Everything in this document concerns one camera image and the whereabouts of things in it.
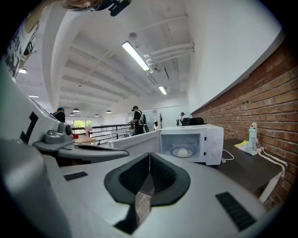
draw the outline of black sticker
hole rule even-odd
[[[34,112],[32,112],[31,115],[30,115],[30,117],[29,117],[29,119],[31,120],[31,123],[29,125],[28,130],[27,130],[27,134],[25,134],[24,132],[22,132],[22,134],[20,135],[20,139],[24,143],[26,143],[26,144],[28,144],[28,141],[30,139],[30,136],[32,134],[32,131],[33,131],[33,129],[35,127],[35,124],[36,124],[36,122],[38,120],[38,116],[36,116],[36,114]]]
[[[83,171],[83,172],[71,173],[71,174],[64,175],[64,178],[65,178],[66,181],[70,181],[70,180],[73,180],[73,179],[78,179],[78,178],[81,178],[81,177],[85,177],[87,175],[88,174]]]
[[[246,211],[246,209],[229,192],[217,194],[215,197],[228,213],[239,231],[246,229],[256,222],[248,211]]]

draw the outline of person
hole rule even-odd
[[[12,36],[7,50],[4,52],[4,60],[12,77],[16,77],[24,66],[30,54],[34,51],[37,42],[37,29],[44,9],[53,2],[62,0],[43,0],[33,9],[20,27]],[[97,9],[108,0],[64,0],[62,6],[73,11]]]
[[[131,121],[132,123],[135,124],[135,134],[143,134],[144,133],[144,125],[142,122],[142,112],[139,110],[138,106],[134,106],[133,109],[131,110],[132,112],[135,112],[134,114],[134,119]]]
[[[53,113],[53,116],[60,122],[65,122],[64,108],[58,107],[57,111]]]
[[[180,113],[180,116],[179,116],[179,126],[182,126],[182,122],[183,122],[183,119],[185,117],[185,113]]]

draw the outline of microwave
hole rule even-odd
[[[173,126],[122,139],[110,140],[110,148],[130,155],[155,152],[206,165],[221,163],[224,129],[214,125]]]

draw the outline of black vent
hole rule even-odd
[[[72,174],[64,175],[64,178],[65,178],[66,181],[69,181],[69,180],[85,177],[87,175],[88,174],[86,172],[78,172],[78,173],[72,173]]]
[[[220,193],[215,196],[239,231],[242,231],[255,223],[256,220],[229,192]]]

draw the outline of power cord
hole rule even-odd
[[[223,150],[223,151],[226,151],[227,153],[229,153],[232,158],[231,159],[225,159],[225,158],[222,157],[222,163],[225,163],[226,160],[233,160],[234,159],[234,156],[230,152],[228,152],[227,150]]]
[[[277,160],[277,161],[283,163],[285,166],[282,165],[282,164],[280,164],[280,163],[278,163],[278,162],[276,162],[276,161],[274,161],[274,160],[272,160],[272,159],[270,159],[270,158],[268,158],[268,157],[266,157],[266,156],[264,156],[264,155],[262,155],[261,152],[264,152],[265,155],[268,155],[268,156],[270,156],[271,158],[273,158],[273,159],[275,159],[275,160]],[[274,157],[274,156],[272,156],[272,155],[266,153],[265,150],[264,150],[264,147],[257,148],[257,153],[259,154],[259,156],[262,156],[263,158],[269,160],[270,162],[272,162],[272,163],[274,163],[274,164],[276,164],[276,165],[281,166],[281,167],[282,167],[281,177],[282,177],[282,178],[284,177],[285,167],[288,166],[287,162],[285,162],[285,161],[283,161],[283,160],[281,160],[281,159],[278,159],[278,158],[276,158],[276,157]]]

